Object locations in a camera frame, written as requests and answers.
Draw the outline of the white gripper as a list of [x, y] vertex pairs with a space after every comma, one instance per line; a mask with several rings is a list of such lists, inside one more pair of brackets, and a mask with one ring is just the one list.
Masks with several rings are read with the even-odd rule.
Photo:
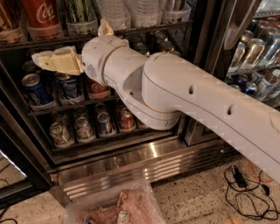
[[74, 46], [65, 46], [54, 51], [34, 53], [31, 58], [40, 68], [52, 72], [81, 75], [97, 81], [103, 86], [121, 86], [124, 78], [112, 72], [104, 74], [104, 68], [110, 55], [118, 48], [128, 47], [127, 40], [114, 35], [114, 31], [105, 19], [100, 20], [98, 36], [88, 41], [82, 48], [81, 55]]

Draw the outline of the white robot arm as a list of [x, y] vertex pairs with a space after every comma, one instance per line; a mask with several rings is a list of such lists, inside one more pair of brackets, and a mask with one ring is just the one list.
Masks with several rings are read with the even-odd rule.
[[31, 58], [42, 69], [85, 74], [113, 88], [154, 130], [168, 130], [186, 114], [280, 182], [280, 113], [185, 59], [167, 52], [144, 56], [113, 34], [92, 38], [81, 51], [67, 46]]

